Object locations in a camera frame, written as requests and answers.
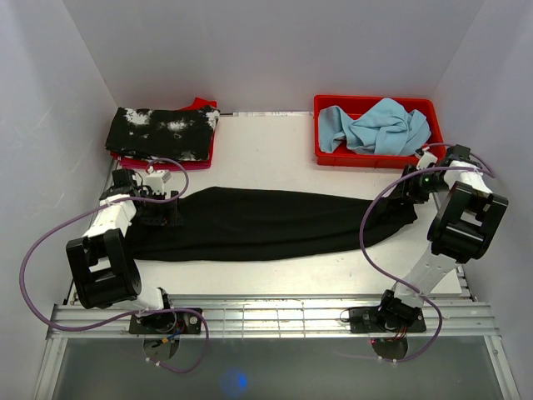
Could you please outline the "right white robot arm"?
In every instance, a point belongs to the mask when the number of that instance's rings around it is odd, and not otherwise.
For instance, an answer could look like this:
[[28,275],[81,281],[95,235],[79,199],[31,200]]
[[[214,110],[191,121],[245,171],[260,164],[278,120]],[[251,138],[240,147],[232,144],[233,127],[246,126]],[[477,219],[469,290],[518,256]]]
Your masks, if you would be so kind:
[[509,205],[487,186],[482,166],[468,147],[450,146],[439,159],[426,145],[416,156],[417,165],[405,167],[403,174],[420,174],[399,186],[400,199],[423,203],[432,193],[447,195],[429,227],[428,247],[420,260],[381,298],[376,320],[387,331],[422,320],[422,297],[457,266],[483,257]]

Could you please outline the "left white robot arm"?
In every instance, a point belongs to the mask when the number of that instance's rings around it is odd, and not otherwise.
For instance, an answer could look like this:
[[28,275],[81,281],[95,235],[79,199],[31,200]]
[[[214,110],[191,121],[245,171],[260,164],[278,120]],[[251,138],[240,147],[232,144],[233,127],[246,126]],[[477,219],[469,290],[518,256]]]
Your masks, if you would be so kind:
[[99,198],[102,209],[84,235],[66,246],[82,306],[134,311],[159,333],[175,327],[177,314],[168,294],[142,283],[126,240],[127,230],[136,225],[164,228],[178,224],[178,192],[165,189],[171,177],[167,170],[151,170],[144,177],[126,168],[112,172],[112,184]]

